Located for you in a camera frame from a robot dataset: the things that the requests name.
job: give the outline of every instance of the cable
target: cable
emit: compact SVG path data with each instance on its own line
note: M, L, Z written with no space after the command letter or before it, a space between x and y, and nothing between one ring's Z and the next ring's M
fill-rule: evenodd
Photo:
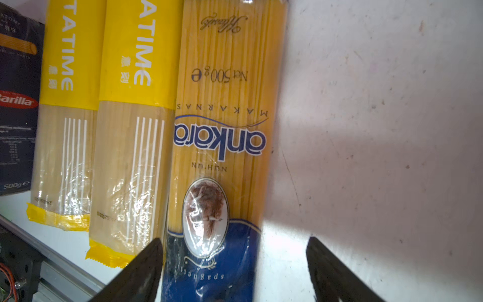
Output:
M14 279L14 274L10 270L8 266L6 266L4 263L0 263L0 271L2 271L5 276L7 276L8 282L10 283L10 293L8 294L8 297L6 300L3 302L6 302L10 297L12 296L12 292L14 294L14 299L15 302L18 302L18 293L15 289L15 279Z

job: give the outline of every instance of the decorative swirl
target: decorative swirl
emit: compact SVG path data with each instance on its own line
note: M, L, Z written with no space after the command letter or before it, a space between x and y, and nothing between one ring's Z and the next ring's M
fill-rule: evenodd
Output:
M191 261L194 265L198 266L201 269L209 269L209 270L212 270L212 269L214 269L216 267L216 261L214 260L214 258L210 262L208 262L208 265L200 265L200 264L197 264L193 259L191 259L188 256L185 256L185 264L188 264L188 260Z
M227 126L227 127L230 127L230 128L250 128L250 127L255 127L255 126L258 126L260 125L261 123L264 123L268 120L268 117L266 119L264 119L263 121L260 121L260 122L255 122L253 124L249 124L249 125L245 125L245 126L231 126L231 125L227 125L227 124L224 124L222 122L219 122L217 120L214 120L212 118L209 118L209 117L205 117L205 116L201 116L201 115L180 115L180 116L177 116L175 117L175 119L178 119L178 118L183 118L183 117L201 117L201 118L204 118L204 119L207 119L207 120L210 120L212 122L215 122L215 123L218 123L220 125L223 125L223 126Z

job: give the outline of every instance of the spaghetti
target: spaghetti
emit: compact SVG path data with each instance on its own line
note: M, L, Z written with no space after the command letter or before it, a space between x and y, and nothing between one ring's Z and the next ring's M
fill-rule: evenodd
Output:
M182 0L108 0L90 250L125 267L163 237Z
M89 228L105 9L102 0L51 0L47 12L27 215L64 230Z
M251 301L285 0L186 0L164 301Z

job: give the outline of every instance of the blue package bottom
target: blue package bottom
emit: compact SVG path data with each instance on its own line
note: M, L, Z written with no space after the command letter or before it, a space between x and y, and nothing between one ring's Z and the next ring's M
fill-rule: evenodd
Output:
M168 231L162 282L163 302L251 302L260 230L230 220L225 242L208 259L186 247L182 234Z

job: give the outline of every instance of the oval emblem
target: oval emblem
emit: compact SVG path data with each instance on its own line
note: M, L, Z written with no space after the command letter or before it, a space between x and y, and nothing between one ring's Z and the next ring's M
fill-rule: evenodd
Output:
M18 109L35 108L39 103L29 96L21 93L0 90L0 106Z
M211 178L195 181L183 203L183 234L189 251L208 258L225 240L228 200L221 185Z

